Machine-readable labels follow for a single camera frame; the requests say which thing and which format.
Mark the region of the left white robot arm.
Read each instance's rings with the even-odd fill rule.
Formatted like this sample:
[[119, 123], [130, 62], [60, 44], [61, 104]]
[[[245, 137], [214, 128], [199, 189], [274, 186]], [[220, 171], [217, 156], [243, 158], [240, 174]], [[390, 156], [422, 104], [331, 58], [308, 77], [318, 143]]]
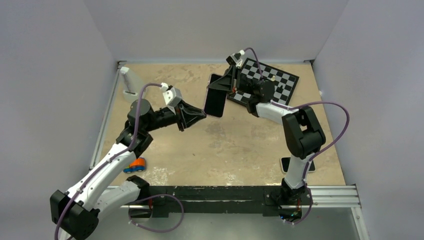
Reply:
[[113, 190], [106, 189], [147, 150], [153, 141], [150, 132], [170, 125], [177, 125], [183, 132], [205, 118], [202, 109], [179, 98], [156, 111], [146, 99], [134, 101], [123, 131], [106, 156], [67, 191], [56, 190], [51, 195], [50, 212], [56, 225], [54, 239], [85, 240], [115, 210], [128, 203], [142, 205], [150, 200], [149, 183], [136, 175]]

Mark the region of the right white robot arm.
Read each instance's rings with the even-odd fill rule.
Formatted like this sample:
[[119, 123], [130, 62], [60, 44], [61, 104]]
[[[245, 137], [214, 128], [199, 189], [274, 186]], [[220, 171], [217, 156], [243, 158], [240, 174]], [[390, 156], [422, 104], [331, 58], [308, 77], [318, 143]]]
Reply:
[[224, 96], [237, 90], [247, 93], [251, 96], [246, 106], [249, 114], [283, 127], [291, 156], [277, 199], [292, 204], [306, 191], [311, 162], [326, 142], [326, 136], [311, 107], [290, 107], [273, 101], [275, 87], [274, 80], [264, 76], [246, 77], [232, 65], [223, 75], [210, 80], [207, 89]]

